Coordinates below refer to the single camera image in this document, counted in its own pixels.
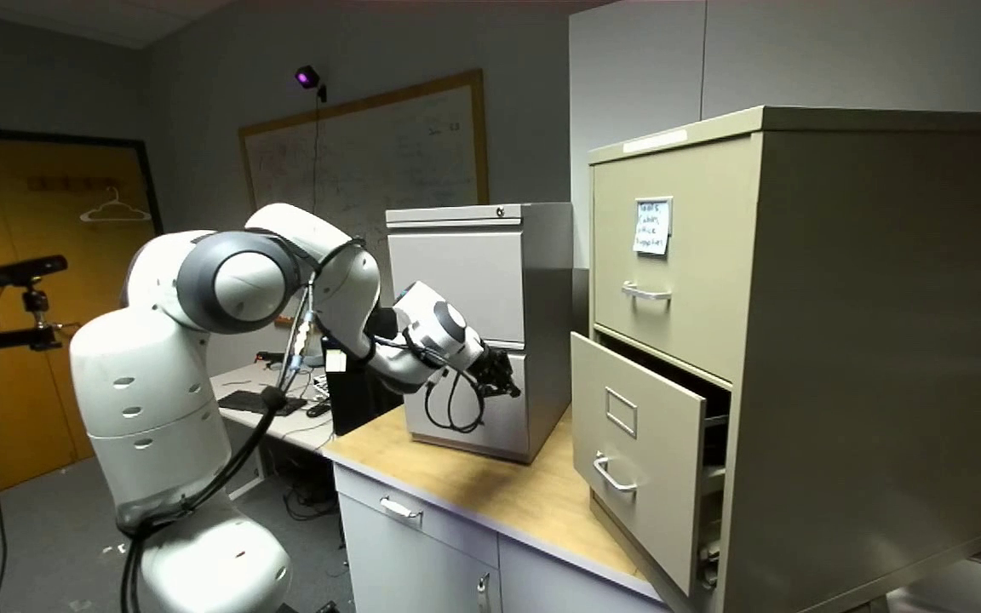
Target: floor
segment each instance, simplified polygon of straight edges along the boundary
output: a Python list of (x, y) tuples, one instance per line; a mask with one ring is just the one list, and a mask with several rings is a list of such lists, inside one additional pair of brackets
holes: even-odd
[[(235, 507), (267, 524), (289, 550), (286, 605), (292, 613), (352, 613), (352, 576), (331, 462), (268, 442), (267, 481)], [(114, 502), (99, 466), (72, 470), (5, 489), (7, 580), (5, 613), (117, 613), (123, 534), (114, 524)]]

